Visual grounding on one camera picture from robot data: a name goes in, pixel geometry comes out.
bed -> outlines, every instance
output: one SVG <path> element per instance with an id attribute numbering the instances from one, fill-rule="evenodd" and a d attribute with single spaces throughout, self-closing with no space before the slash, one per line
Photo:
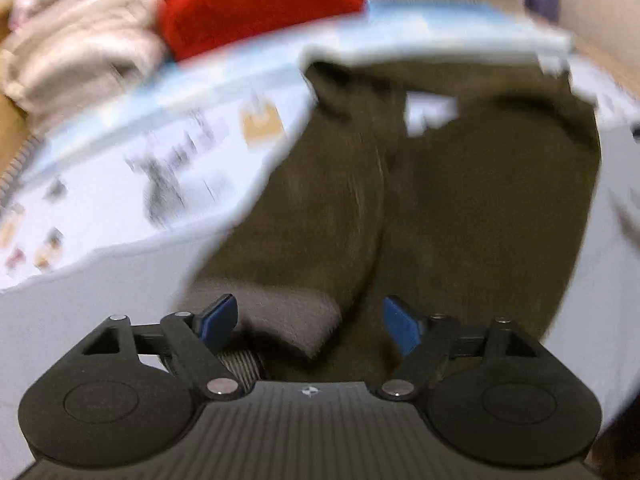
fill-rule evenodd
<path id="1" fill-rule="evenodd" d="M 313 103 L 300 68 L 320 56 L 446 52 L 571 67 L 574 91 L 597 106 L 603 163 L 574 276 L 544 343 L 596 393 L 609 424 L 639 379 L 632 184 L 640 148 L 630 126 L 640 103 L 572 51 L 570 35 L 486 5 L 382 6 L 168 65 L 144 88 L 64 124 L 22 175 L 9 212 L 15 229 L 0 247 L 0 478 L 31 460 L 17 423 L 27 387 L 105 317 L 157 322 L 251 209 Z M 273 128 L 252 130 L 264 113 Z M 409 95 L 409 134 L 455 114 L 450 98 Z M 167 168 L 179 200 L 158 205 L 154 186 Z"/>

